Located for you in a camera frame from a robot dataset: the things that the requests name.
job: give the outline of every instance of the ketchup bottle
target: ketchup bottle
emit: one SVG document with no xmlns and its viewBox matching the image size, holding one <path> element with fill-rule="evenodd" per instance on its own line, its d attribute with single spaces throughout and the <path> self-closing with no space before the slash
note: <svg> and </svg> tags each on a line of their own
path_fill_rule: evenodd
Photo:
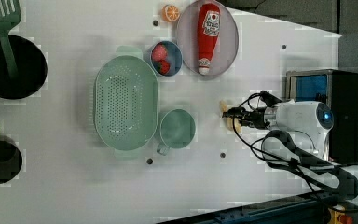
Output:
<svg viewBox="0 0 358 224">
<path fill-rule="evenodd" d="M 220 9 L 215 4 L 205 4 L 199 12 L 198 43 L 199 73 L 208 75 L 214 48 L 220 33 Z"/>
</svg>

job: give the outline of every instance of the green colander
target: green colander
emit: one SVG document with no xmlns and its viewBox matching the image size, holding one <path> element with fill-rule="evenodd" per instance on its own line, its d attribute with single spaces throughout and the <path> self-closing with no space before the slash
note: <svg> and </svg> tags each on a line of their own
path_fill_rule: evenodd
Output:
<svg viewBox="0 0 358 224">
<path fill-rule="evenodd" d="M 94 124 L 117 150 L 134 150 L 154 135 L 158 123 L 158 81 L 134 47 L 121 46 L 95 81 Z"/>
</svg>

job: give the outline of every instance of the green spatula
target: green spatula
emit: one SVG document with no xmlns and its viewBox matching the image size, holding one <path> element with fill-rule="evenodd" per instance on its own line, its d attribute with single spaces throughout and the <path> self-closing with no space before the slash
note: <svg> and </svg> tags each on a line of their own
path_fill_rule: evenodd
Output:
<svg viewBox="0 0 358 224">
<path fill-rule="evenodd" d="M 7 70 L 12 79 L 19 75 L 8 32 L 21 21 L 19 0 L 0 0 L 0 41 L 5 55 Z"/>
</svg>

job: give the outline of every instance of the food label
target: food label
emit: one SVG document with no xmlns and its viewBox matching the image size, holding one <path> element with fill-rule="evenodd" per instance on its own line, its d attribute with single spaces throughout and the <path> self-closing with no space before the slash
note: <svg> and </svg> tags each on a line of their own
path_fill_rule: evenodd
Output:
<svg viewBox="0 0 358 224">
<path fill-rule="evenodd" d="M 211 65 L 211 61 L 206 58 L 199 59 L 199 67 L 209 67 Z"/>
<path fill-rule="evenodd" d="M 220 13 L 208 11 L 202 25 L 204 33 L 208 36 L 219 36 L 220 31 Z"/>
</svg>

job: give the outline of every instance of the spatula handle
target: spatula handle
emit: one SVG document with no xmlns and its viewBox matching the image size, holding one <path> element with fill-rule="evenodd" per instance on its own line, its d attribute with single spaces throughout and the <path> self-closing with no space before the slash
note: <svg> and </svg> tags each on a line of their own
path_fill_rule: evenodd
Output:
<svg viewBox="0 0 358 224">
<path fill-rule="evenodd" d="M 19 76 L 19 70 L 14 58 L 13 50 L 8 39 L 8 35 L 0 34 L 0 41 L 2 46 L 2 51 L 5 55 L 5 60 L 7 64 L 7 71 L 11 79 L 16 79 Z"/>
</svg>

